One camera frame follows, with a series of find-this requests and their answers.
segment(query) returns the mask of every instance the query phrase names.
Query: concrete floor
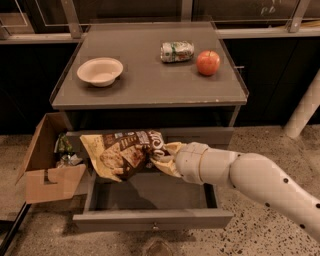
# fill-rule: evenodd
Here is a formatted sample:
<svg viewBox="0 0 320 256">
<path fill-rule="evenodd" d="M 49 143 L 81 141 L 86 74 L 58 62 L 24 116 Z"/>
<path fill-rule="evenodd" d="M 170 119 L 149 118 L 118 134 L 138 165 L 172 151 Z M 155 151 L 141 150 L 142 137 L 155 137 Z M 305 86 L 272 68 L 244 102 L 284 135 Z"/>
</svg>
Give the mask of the concrete floor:
<svg viewBox="0 0 320 256">
<path fill-rule="evenodd" d="M 24 202 L 24 179 L 14 183 L 30 140 L 29 135 L 0 136 L 0 219 L 14 219 Z M 296 140 L 278 126 L 236 128 L 229 149 L 269 157 L 320 198 L 320 126 L 307 126 Z M 164 242 L 177 256 L 320 255 L 319 244 L 274 210 L 232 189 L 218 188 L 218 197 L 235 216 L 225 229 L 214 230 L 83 234 L 72 223 L 83 196 L 32 205 L 6 255 L 140 256 L 154 241 Z"/>
</svg>

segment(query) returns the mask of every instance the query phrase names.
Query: drawer handle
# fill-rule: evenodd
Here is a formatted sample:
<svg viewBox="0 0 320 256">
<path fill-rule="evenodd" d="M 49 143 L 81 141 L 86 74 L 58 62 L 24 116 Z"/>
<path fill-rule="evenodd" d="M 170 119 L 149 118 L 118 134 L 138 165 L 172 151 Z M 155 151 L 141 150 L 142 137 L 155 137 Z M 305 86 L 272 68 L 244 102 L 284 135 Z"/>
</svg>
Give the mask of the drawer handle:
<svg viewBox="0 0 320 256">
<path fill-rule="evenodd" d="M 152 230 L 153 231 L 158 231 L 159 230 L 159 227 L 157 226 L 157 223 L 153 223 L 153 227 L 152 227 Z"/>
</svg>

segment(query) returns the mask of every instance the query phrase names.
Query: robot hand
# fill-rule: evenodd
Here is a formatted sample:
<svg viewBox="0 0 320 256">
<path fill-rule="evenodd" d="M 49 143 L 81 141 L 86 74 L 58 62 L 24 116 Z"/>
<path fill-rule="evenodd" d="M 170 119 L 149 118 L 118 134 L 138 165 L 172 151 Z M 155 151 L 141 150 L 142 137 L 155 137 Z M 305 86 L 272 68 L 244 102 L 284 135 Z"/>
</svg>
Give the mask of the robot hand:
<svg viewBox="0 0 320 256">
<path fill-rule="evenodd" d="M 267 157 L 190 143 L 180 145 L 170 166 L 186 182 L 236 188 L 291 219 L 320 243 L 320 200 Z"/>
</svg>

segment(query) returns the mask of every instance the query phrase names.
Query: open cardboard box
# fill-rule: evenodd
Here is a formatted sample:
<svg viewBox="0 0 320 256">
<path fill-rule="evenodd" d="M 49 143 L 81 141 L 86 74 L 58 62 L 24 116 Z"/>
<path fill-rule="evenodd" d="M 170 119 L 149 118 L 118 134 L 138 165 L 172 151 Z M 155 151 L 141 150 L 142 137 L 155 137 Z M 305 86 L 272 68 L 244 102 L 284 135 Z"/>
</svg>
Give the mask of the open cardboard box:
<svg viewBox="0 0 320 256">
<path fill-rule="evenodd" d="M 16 180 L 18 183 L 25 174 L 27 204 L 70 199 L 75 195 L 86 165 L 55 168 L 55 143 L 58 135 L 66 131 L 60 113 L 45 114 L 37 126 Z"/>
</svg>

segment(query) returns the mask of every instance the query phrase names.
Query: gray tabletop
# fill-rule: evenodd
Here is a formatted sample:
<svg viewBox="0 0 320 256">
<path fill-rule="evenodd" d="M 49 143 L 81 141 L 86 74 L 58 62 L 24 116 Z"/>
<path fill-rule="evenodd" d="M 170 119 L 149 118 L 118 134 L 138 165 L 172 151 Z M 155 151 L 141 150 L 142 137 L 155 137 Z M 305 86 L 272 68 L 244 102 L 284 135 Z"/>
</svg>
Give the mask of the gray tabletop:
<svg viewBox="0 0 320 256">
<path fill-rule="evenodd" d="M 160 47 L 166 41 L 192 41 L 191 61 L 164 64 Z M 218 72 L 197 72 L 196 57 L 214 50 L 221 58 Z M 111 87 L 97 88 L 77 77 L 81 64 L 97 57 L 116 58 L 124 72 Z M 210 22 L 93 25 L 60 90 L 52 102 L 58 110 L 160 108 L 244 105 L 245 86 L 236 76 Z"/>
</svg>

